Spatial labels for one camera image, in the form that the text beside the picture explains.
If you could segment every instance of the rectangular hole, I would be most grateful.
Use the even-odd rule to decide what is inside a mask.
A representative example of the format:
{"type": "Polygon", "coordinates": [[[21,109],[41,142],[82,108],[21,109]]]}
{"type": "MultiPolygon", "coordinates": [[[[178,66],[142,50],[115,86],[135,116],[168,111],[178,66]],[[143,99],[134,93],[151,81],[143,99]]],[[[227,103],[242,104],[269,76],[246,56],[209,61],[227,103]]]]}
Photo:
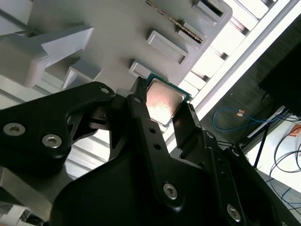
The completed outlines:
{"type": "Polygon", "coordinates": [[[224,14],[217,7],[215,7],[209,0],[201,0],[201,1],[219,17],[221,17],[224,14]]]}

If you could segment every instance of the black cable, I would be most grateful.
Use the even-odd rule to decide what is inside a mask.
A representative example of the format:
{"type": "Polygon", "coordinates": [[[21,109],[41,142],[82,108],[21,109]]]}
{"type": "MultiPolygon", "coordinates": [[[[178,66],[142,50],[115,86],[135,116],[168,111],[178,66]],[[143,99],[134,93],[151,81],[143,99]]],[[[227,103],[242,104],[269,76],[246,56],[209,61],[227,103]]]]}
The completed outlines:
{"type": "Polygon", "coordinates": [[[299,161],[298,161],[298,153],[296,153],[296,163],[297,163],[297,166],[298,166],[299,170],[301,171],[301,167],[300,167],[299,161]]]}
{"type": "Polygon", "coordinates": [[[294,208],[294,209],[288,209],[288,210],[298,210],[298,209],[301,209],[301,206],[297,207],[297,208],[294,208]]]}
{"type": "MultiPolygon", "coordinates": [[[[273,189],[273,191],[275,192],[275,194],[276,195],[278,195],[280,198],[281,198],[281,196],[279,195],[279,193],[278,192],[276,192],[276,190],[275,190],[275,188],[274,188],[274,186],[273,186],[273,184],[271,183],[271,175],[272,175],[272,172],[273,172],[273,170],[276,168],[276,166],[277,166],[277,164],[279,164],[282,160],[284,160],[285,158],[287,158],[288,156],[290,156],[291,154],[295,154],[295,153],[300,153],[301,151],[293,151],[293,152],[289,152],[289,153],[287,153],[287,154],[285,154],[285,155],[283,155],[283,156],[281,156],[278,160],[278,163],[277,163],[277,161],[275,161],[275,163],[276,164],[274,164],[274,166],[272,166],[272,168],[271,168],[271,170],[270,170],[270,172],[269,172],[269,182],[270,182],[270,184],[271,184],[271,187],[272,187],[272,189],[273,189]]],[[[294,206],[292,206],[290,203],[288,203],[287,201],[285,201],[285,200],[283,200],[285,203],[287,203],[290,207],[292,207],[292,210],[295,210],[297,213],[299,213],[300,215],[301,215],[301,213],[294,207],[294,206]]]]}
{"type": "Polygon", "coordinates": [[[271,182],[272,180],[275,180],[274,178],[272,178],[271,180],[267,180],[267,181],[265,181],[265,183],[267,183],[267,182],[271,182]]]}
{"type": "Polygon", "coordinates": [[[275,149],[275,151],[274,151],[274,164],[275,164],[275,166],[276,166],[278,169],[280,169],[280,170],[283,171],[283,172],[286,172],[286,173],[296,173],[296,172],[301,172],[301,169],[298,169],[298,170],[295,170],[295,171],[287,171],[287,170],[281,169],[280,167],[278,167],[278,163],[277,163],[277,161],[276,161],[277,151],[278,151],[279,146],[281,145],[281,143],[282,143],[282,142],[284,141],[284,139],[287,138],[292,132],[294,132],[294,131],[296,131],[296,130],[298,130],[298,129],[300,129],[300,128],[301,128],[301,126],[295,128],[295,129],[293,129],[293,130],[290,131],[288,134],[286,134],[286,135],[280,140],[280,142],[278,143],[278,145],[276,146],[276,149],[275,149]]]}

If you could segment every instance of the blue cable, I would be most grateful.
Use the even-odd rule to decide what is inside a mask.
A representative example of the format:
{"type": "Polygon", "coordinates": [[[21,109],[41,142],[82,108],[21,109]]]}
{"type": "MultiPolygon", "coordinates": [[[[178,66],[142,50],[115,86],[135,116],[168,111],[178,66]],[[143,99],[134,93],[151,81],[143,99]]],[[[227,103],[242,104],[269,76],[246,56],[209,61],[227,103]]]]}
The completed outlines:
{"type": "Polygon", "coordinates": [[[248,118],[248,119],[250,119],[250,120],[253,121],[253,122],[248,123],[248,124],[243,125],[243,126],[240,126],[240,127],[237,127],[237,128],[232,128],[232,129],[222,129],[222,128],[219,128],[219,127],[216,125],[216,123],[215,123],[215,117],[216,117],[217,113],[222,112],[222,111],[234,111],[234,112],[238,112],[239,109],[237,109],[237,108],[231,108],[231,107],[225,107],[225,108],[221,108],[221,109],[217,110],[217,111],[214,113],[214,115],[213,115],[213,117],[212,117],[212,124],[213,124],[214,128],[216,128],[217,130],[220,130],[220,131],[224,131],[224,132],[230,132],[230,131],[239,130],[239,129],[245,128],[245,127],[247,127],[247,126],[256,124],[256,123],[273,122],[273,121],[275,121],[275,120],[278,119],[278,117],[275,117],[275,118],[273,118],[272,120],[269,120],[269,121],[268,121],[268,119],[257,120],[257,119],[252,118],[252,117],[249,116],[248,114],[244,114],[243,117],[248,118]]]}
{"type": "Polygon", "coordinates": [[[284,196],[286,195],[286,193],[288,193],[292,188],[290,187],[286,192],[283,193],[283,195],[281,196],[281,200],[288,203],[288,204],[291,204],[291,205],[301,205],[300,202],[288,202],[286,200],[284,200],[284,196]]]}

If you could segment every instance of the silver screw head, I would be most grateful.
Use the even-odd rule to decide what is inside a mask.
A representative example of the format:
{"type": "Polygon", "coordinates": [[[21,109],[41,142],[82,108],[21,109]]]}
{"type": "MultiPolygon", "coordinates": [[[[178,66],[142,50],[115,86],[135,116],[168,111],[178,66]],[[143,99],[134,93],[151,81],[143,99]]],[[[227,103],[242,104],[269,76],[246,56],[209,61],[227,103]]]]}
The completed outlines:
{"type": "Polygon", "coordinates": [[[134,97],[134,101],[141,103],[141,100],[139,98],[134,97]]]}
{"type": "Polygon", "coordinates": [[[25,133],[26,129],[20,123],[12,122],[3,127],[3,132],[9,136],[19,136],[25,133]]]}
{"type": "Polygon", "coordinates": [[[58,148],[62,144],[62,139],[55,134],[47,134],[42,139],[43,145],[50,148],[58,148]]]}
{"type": "Polygon", "coordinates": [[[170,183],[164,184],[163,191],[171,200],[175,200],[178,197],[177,189],[170,183]]]}
{"type": "Polygon", "coordinates": [[[213,136],[213,134],[212,133],[210,133],[209,131],[207,131],[207,136],[209,136],[210,138],[214,138],[214,136],[213,136]]]}
{"type": "Polygon", "coordinates": [[[230,215],[230,217],[232,217],[232,219],[235,220],[236,222],[241,221],[241,216],[240,216],[239,212],[237,211],[237,209],[235,209],[230,204],[228,204],[228,206],[227,206],[227,212],[230,215]]]}
{"type": "Polygon", "coordinates": [[[106,89],[106,88],[101,88],[101,91],[102,91],[102,92],[104,92],[104,93],[106,93],[106,94],[108,94],[108,93],[109,93],[109,90],[108,90],[108,89],[106,89]]]}

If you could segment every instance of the gray bracket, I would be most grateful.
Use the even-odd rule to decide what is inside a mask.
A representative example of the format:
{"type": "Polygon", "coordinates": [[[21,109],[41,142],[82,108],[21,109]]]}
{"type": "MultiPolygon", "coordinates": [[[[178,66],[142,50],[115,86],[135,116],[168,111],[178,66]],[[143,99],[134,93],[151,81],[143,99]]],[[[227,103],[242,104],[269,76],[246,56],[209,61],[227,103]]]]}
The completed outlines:
{"type": "Polygon", "coordinates": [[[33,87],[43,71],[80,49],[85,49],[93,28],[79,25],[58,32],[27,37],[28,33],[0,36],[0,74],[33,87]]]}

